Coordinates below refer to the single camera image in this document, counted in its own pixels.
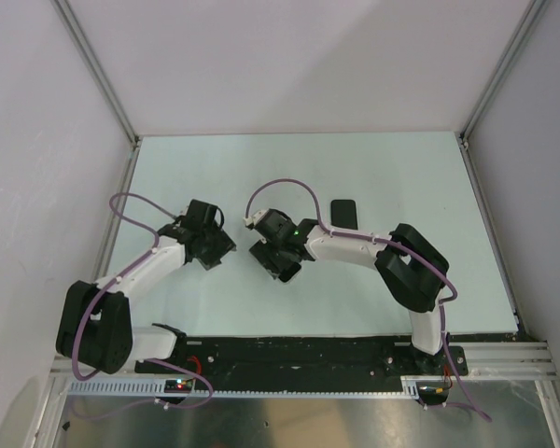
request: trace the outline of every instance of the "black phone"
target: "black phone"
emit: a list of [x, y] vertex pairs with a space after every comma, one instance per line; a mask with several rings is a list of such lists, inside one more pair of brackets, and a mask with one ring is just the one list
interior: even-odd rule
[[329, 203], [329, 219], [334, 227], [358, 231], [357, 204], [352, 199], [334, 199]]

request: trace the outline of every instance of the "purple cable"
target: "purple cable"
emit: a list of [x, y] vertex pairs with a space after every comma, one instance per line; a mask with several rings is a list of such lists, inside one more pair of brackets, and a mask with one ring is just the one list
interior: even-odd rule
[[[162, 208], [161, 206], [157, 205], [156, 203], [154, 203], [153, 201], [149, 200], [148, 198], [141, 196], [139, 194], [135, 194], [135, 193], [117, 193], [115, 195], [113, 195], [110, 198], [109, 201], [109, 205], [110, 205], [110, 209], [112, 210], [112, 213], [114, 213], [115, 216], [119, 217], [120, 219], [122, 219], [123, 221], [127, 221], [131, 224], [133, 224], [134, 226], [140, 227], [141, 229], [144, 229], [146, 231], [149, 231], [153, 237], [154, 237], [154, 242], [151, 248], [157, 247], [158, 244], [160, 243], [160, 236], [158, 235], [157, 231], [152, 229], [151, 227], [149, 227], [146, 224], [143, 224], [142, 222], [136, 221], [134, 219], [131, 219], [129, 217], [124, 216], [121, 212], [119, 212], [117, 210], [117, 205], [115, 204], [115, 200], [118, 198], [127, 198], [127, 197], [131, 197], [131, 198], [136, 198], [139, 199], [141, 201], [144, 201], [145, 203], [148, 203], [149, 205], [155, 207], [156, 209], [160, 210], [162, 213], [164, 213], [165, 215], [167, 215], [168, 217], [171, 217], [173, 219], [176, 219], [176, 216], [173, 215], [172, 213], [170, 213], [169, 211], [165, 210], [164, 208]], [[81, 317], [81, 320], [79, 322], [79, 326], [77, 329], [77, 334], [75, 335], [75, 340], [73, 342], [73, 354], [71, 356], [72, 358], [72, 366], [73, 366], [73, 374], [75, 375], [75, 378], [77, 378], [79, 381], [88, 381], [91, 378], [93, 378], [97, 373], [98, 370], [94, 370], [92, 371], [90, 374], [88, 375], [83, 375], [80, 372], [79, 366], [78, 366], [78, 352], [79, 352], [79, 348], [81, 346], [81, 340], [82, 340], [82, 336], [83, 336], [83, 331], [85, 330], [85, 327], [87, 327], [87, 323], [89, 322], [89, 319], [91, 318], [91, 312], [93, 311], [93, 309], [95, 308], [95, 306], [97, 305], [97, 303], [100, 301], [100, 299], [104, 296], [104, 294], [112, 287], [116, 284], [117, 282], [117, 277], [124, 277], [126, 274], [128, 274], [130, 271], [132, 271], [134, 268], [136, 268], [139, 264], [141, 264], [143, 261], [145, 261], [146, 259], [148, 259], [150, 256], [152, 255], [151, 250], [148, 250], [145, 254], [143, 254], [141, 257], [139, 257], [138, 259], [136, 259], [135, 261], [133, 261], [129, 266], [127, 266], [126, 268], [124, 268], [122, 271], [120, 271], [120, 273], [118, 275], [116, 275], [115, 277], [112, 278], [112, 280], [110, 280], [108, 283], [105, 284], [105, 286], [100, 289], [100, 291], [98, 291], [98, 293], [95, 295], [95, 297], [91, 300], [90, 304], [88, 305], [87, 309], [85, 310], [85, 313], [83, 314], [83, 316]], [[150, 359], [146, 359], [147, 362], [151, 362], [154, 364], [159, 364], [163, 367], [166, 367], [168, 369], [172, 369], [174, 371], [179, 371], [181, 373], [184, 373], [186, 375], [191, 376], [192, 378], [198, 379], [201, 382], [203, 382], [206, 386], [207, 389], [209, 390], [209, 395], [207, 396], [206, 399], [199, 401], [198, 403], [195, 404], [190, 404], [190, 405], [180, 405], [180, 404], [172, 404], [172, 403], [168, 403], [168, 407], [172, 407], [175, 409], [192, 409], [192, 408], [197, 408], [199, 406], [203, 406], [205, 403], [207, 403], [210, 399], [212, 399], [212, 397], [214, 396], [214, 388], [212, 387], [212, 385], [204, 378], [202, 377], [200, 374], [195, 373], [193, 371], [188, 371], [186, 369], [183, 369], [182, 367], [178, 367], [175, 366], [173, 364], [167, 363], [165, 361], [162, 361], [160, 359], [156, 359], [156, 358], [150, 358]], [[96, 420], [101, 420], [103, 418], [107, 418], [111, 415], [114, 415], [116, 413], [120, 413], [123, 411], [126, 411], [129, 408], [132, 408], [134, 406], [138, 406], [140, 404], [144, 404], [144, 403], [148, 403], [151, 402], [151, 399], [141, 399], [138, 401], [134, 401], [133, 403], [130, 403], [126, 406], [123, 406], [122, 408], [119, 408], [111, 413], [106, 413], [103, 415], [98, 415], [96, 417], [82, 417], [80, 415], [78, 415], [75, 410], [73, 409], [72, 412], [73, 414], [75, 414], [77, 417], [79, 418], [84, 418], [85, 420], [88, 421], [96, 421]]]
[[443, 404], [425, 404], [425, 402], [421, 399], [421, 397], [419, 397], [419, 403], [423, 406], [423, 408], [431, 408], [431, 409], [439, 409], [439, 408], [462, 408], [462, 409], [468, 409], [470, 411], [475, 411], [475, 408], [473, 408], [470, 404], [467, 403], [443, 403]]
[[263, 184], [261, 187], [256, 189], [255, 192], [249, 198], [249, 202], [246, 205], [245, 217], [249, 217], [249, 211], [251, 210], [251, 204], [252, 204], [253, 200], [255, 199], [255, 197], [259, 194], [260, 191], [268, 188], [270, 185], [279, 184], [281, 182], [288, 182], [288, 183], [291, 183], [291, 184], [297, 184], [297, 185], [300, 185], [301, 187], [303, 187], [304, 189], [306, 189], [307, 191], [309, 191], [309, 194], [311, 194], [311, 197], [314, 199], [315, 212], [317, 213], [317, 222], [319, 223], [319, 227], [321, 227], [322, 231], [324, 231], [325, 233], [328, 233], [331, 236], [340, 236], [342, 238], [354, 238], [356, 240], [371, 241], [373, 243], [382, 243], [384, 245], [391, 245], [391, 246], [401, 250], [402, 252], [405, 252], [406, 254], [410, 255], [412, 258], [416, 259], [417, 261], [419, 261], [426, 268], [428, 268], [434, 275], [436, 275], [440, 280], [442, 280], [442, 282], [446, 286], [448, 286], [448, 289], [450, 289], [452, 291], [452, 296], [447, 297], [446, 299], [441, 299], [440, 300], [441, 302], [454, 301], [456, 299], [456, 297], [458, 297], [458, 291], [456, 291], [455, 286], [450, 282], [450, 280], [448, 280], [446, 278], [445, 275], [443, 275], [440, 271], [438, 271], [438, 269], [435, 266], [433, 266], [429, 261], [427, 261], [426, 259], [421, 257], [419, 254], [417, 254], [413, 250], [409, 249], [408, 247], [402, 245], [401, 243], [396, 243], [392, 240], [386, 240], [386, 238], [379, 238], [379, 237], [370, 236], [370, 235], [360, 235], [360, 234], [357, 234], [357, 233], [350, 233], [348, 231], [333, 231], [333, 230], [329, 229], [328, 226], [326, 226], [326, 224], [324, 223], [324, 220], [322, 219], [321, 207], [319, 206], [319, 200], [317, 199], [317, 196], [315, 195], [314, 191], [307, 184], [305, 184], [304, 182], [301, 182], [300, 180], [290, 179], [290, 178], [282, 178], [282, 179], [271, 180], [270, 182], [268, 182], [266, 184]]
[[180, 373], [184, 373], [188, 376], [191, 376], [194, 379], [197, 379], [197, 380], [201, 381], [207, 387], [207, 390], [208, 390], [207, 397], [205, 397], [201, 401], [198, 401], [197, 403], [193, 403], [193, 404], [182, 404], [182, 403], [181, 404], [173, 404], [173, 403], [169, 403], [167, 401], [162, 401], [162, 400], [156, 401], [155, 399], [139, 399], [137, 401], [133, 401], [133, 402], [128, 403], [124, 406], [121, 406], [121, 407], [115, 409], [114, 411], [110, 411], [109, 413], [103, 413], [101, 415], [94, 415], [94, 416], [81, 415], [80, 413], [78, 413], [75, 410], [74, 404], [71, 404], [71, 407], [70, 407], [71, 414], [74, 415], [76, 418], [78, 418], [80, 420], [84, 420], [86, 422], [97, 422], [97, 421], [100, 421], [100, 420], [104, 420], [105, 418], [111, 417], [113, 415], [116, 415], [118, 413], [123, 413], [128, 409], [134, 408], [135, 406], [141, 406], [143, 404], [149, 404], [149, 403], [160, 404], [161, 406], [166, 406], [167, 405], [167, 408], [173, 408], [173, 409], [194, 409], [194, 408], [198, 408], [200, 406], [203, 406], [205, 403], [207, 403], [214, 396], [214, 388], [212, 387], [212, 384], [209, 381], [207, 381], [204, 377], [202, 377], [199, 373], [195, 373], [194, 371], [188, 371], [186, 369], [183, 369], [182, 367], [175, 366], [173, 364], [170, 364], [166, 361], [162, 361], [160, 359], [155, 359], [155, 358], [146, 359], [146, 362], [151, 362], [153, 364], [159, 364], [163, 367], [166, 367], [168, 369], [172, 369], [174, 371], [179, 371]]
[[440, 307], [441, 344], [444, 347], [444, 353], [446, 354], [446, 358], [448, 359], [448, 363], [450, 364], [450, 367], [451, 367], [453, 373], [455, 374], [456, 380], [458, 381], [458, 384], [460, 385], [461, 390], [465, 394], [465, 397], [467, 397], [467, 399], [469, 400], [470, 405], [467, 404], [467, 403], [455, 403], [454, 402], [454, 403], [448, 403], [447, 406], [472, 409], [483, 420], [491, 423], [492, 418], [487, 413], [482, 411], [482, 409], [475, 403], [475, 401], [472, 398], [472, 396], [470, 395], [469, 391], [467, 390], [467, 388], [463, 384], [463, 381], [461, 380], [460, 375], [458, 374], [458, 370], [456, 369], [456, 365], [455, 365], [455, 363], [452, 359], [452, 355], [450, 353], [450, 348], [448, 346], [448, 340], [447, 340], [447, 336], [446, 336], [446, 313], [444, 311], [443, 305], [448, 301], [456, 300], [456, 298], [458, 297], [458, 291], [456, 290], [456, 288], [452, 284], [452, 282], [450, 280], [448, 280], [448, 278], [446, 278], [446, 276], [443, 273], [441, 273], [435, 266], [433, 266], [429, 261], [427, 261], [426, 259], [421, 257], [419, 254], [417, 254], [413, 250], [409, 249], [408, 247], [406, 247], [406, 246], [404, 246], [400, 243], [394, 242], [392, 240], [386, 240], [386, 238], [379, 238], [379, 237], [375, 237], [375, 236], [371, 236], [371, 235], [361, 235], [361, 234], [357, 234], [357, 233], [351, 233], [351, 232], [348, 232], [348, 231], [334, 231], [334, 230], [331, 230], [324, 223], [324, 220], [321, 216], [321, 207], [319, 206], [319, 200], [317, 199], [317, 196], [315, 195], [315, 192], [307, 184], [305, 184], [304, 182], [301, 182], [300, 180], [297, 180], [297, 179], [291, 179], [291, 178], [287, 178], [287, 177], [280, 178], [280, 179], [275, 179], [275, 180], [271, 180], [270, 182], [267, 182], [267, 183], [263, 184], [261, 187], [256, 189], [253, 192], [253, 194], [251, 195], [251, 197], [249, 198], [248, 203], [246, 204], [245, 217], [249, 217], [249, 212], [251, 210], [251, 204], [253, 203], [253, 200], [255, 199], [255, 197], [262, 190], [268, 188], [270, 185], [279, 184], [279, 183], [297, 184], [297, 185], [300, 185], [301, 187], [303, 187], [304, 189], [306, 189], [307, 191], [309, 191], [309, 194], [311, 195], [311, 197], [314, 200], [315, 213], [317, 214], [317, 223], [319, 224], [319, 227], [325, 233], [328, 233], [330, 236], [338, 236], [338, 237], [342, 237], [342, 238], [354, 238], [354, 239], [357, 239], [357, 240], [371, 241], [372, 243], [382, 243], [384, 245], [391, 245], [392, 247], [395, 247], [395, 248], [401, 250], [402, 252], [405, 252], [406, 254], [411, 256], [411, 258], [419, 261], [426, 268], [428, 268], [434, 275], [436, 275], [446, 286], [448, 286], [448, 288], [452, 292], [452, 295], [450, 297], [447, 297], [445, 299], [440, 299], [438, 301], [438, 305]]
[[95, 308], [97, 303], [102, 299], [104, 294], [112, 286], [114, 286], [117, 283], [117, 278], [118, 277], [124, 277], [129, 272], [131, 272], [134, 268], [136, 268], [141, 263], [143, 263], [146, 259], [151, 257], [151, 255], [152, 255], [151, 249], [154, 248], [154, 247], [157, 247], [158, 244], [160, 243], [160, 236], [158, 235], [158, 233], [154, 229], [149, 227], [147, 224], [143, 224], [142, 222], [139, 222], [139, 221], [136, 221], [134, 219], [131, 219], [129, 217], [124, 216], [121, 212], [119, 212], [117, 210], [115, 200], [120, 198], [120, 197], [132, 197], [132, 198], [140, 199], [141, 201], [144, 201], [144, 202], [148, 203], [149, 205], [152, 205], [152, 206], [156, 207], [158, 210], [163, 212], [165, 215], [168, 215], [169, 217], [172, 217], [172, 218], [176, 218], [175, 215], [168, 212], [167, 210], [164, 210], [162, 207], [160, 207], [156, 203], [150, 201], [148, 198], [144, 198], [143, 196], [135, 194], [135, 193], [117, 193], [110, 198], [109, 205], [110, 205], [110, 209], [112, 210], [112, 213], [114, 213], [115, 216], [119, 217], [123, 221], [127, 221], [127, 222], [133, 224], [134, 226], [137, 226], [141, 229], [144, 229], [144, 230], [150, 232], [153, 235], [153, 245], [145, 254], [143, 254], [141, 257], [139, 257], [138, 259], [133, 261], [129, 266], [127, 266], [122, 271], [120, 271], [118, 275], [115, 275], [114, 277], [112, 277], [112, 280], [110, 280], [108, 283], [106, 283], [104, 285], [104, 287], [102, 289], [100, 289], [100, 291], [95, 295], [95, 297], [93, 297], [93, 299], [91, 299], [89, 305], [87, 306], [87, 309], [85, 310], [85, 313], [81, 317], [81, 321], [78, 324], [77, 334], [75, 335], [75, 340], [73, 341], [73, 354], [71, 356], [72, 361], [73, 361], [73, 374], [75, 375], [75, 378], [77, 378], [79, 381], [90, 380], [91, 378], [93, 378], [98, 373], [98, 370], [96, 369], [88, 375], [83, 375], [81, 373], [80, 369], [79, 369], [79, 366], [78, 366], [78, 351], [81, 347], [81, 339], [82, 339], [82, 336], [83, 336], [83, 332], [85, 331], [85, 327], [87, 327], [87, 323], [89, 322], [89, 320], [91, 318], [91, 312], [93, 311], [93, 309]]

